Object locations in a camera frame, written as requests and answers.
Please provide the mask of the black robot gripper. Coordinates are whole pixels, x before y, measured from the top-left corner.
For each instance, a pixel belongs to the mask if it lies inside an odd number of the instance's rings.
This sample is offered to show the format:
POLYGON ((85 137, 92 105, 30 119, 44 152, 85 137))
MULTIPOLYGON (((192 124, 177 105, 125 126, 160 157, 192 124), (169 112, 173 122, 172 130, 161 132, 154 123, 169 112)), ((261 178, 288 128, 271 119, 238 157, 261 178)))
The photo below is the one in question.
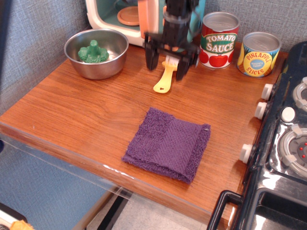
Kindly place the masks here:
POLYGON ((192 13, 182 16, 165 13, 164 17, 161 33, 144 33, 146 65, 149 70, 154 70, 160 54, 178 58, 176 80, 180 81, 191 66, 198 64, 200 54, 200 48, 188 40, 192 13))

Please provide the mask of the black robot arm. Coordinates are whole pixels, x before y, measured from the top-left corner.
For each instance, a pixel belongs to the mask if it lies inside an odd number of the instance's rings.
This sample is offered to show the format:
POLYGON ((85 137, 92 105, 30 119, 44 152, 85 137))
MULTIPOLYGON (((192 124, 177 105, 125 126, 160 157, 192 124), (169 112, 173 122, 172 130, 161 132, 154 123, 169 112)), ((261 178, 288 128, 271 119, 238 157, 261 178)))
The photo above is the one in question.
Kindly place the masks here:
POLYGON ((180 81, 192 65, 197 65, 200 48, 188 41, 189 24, 198 0, 167 0, 164 27, 161 34, 146 32, 144 47, 146 65, 154 70, 159 55, 178 58, 176 80, 180 81))

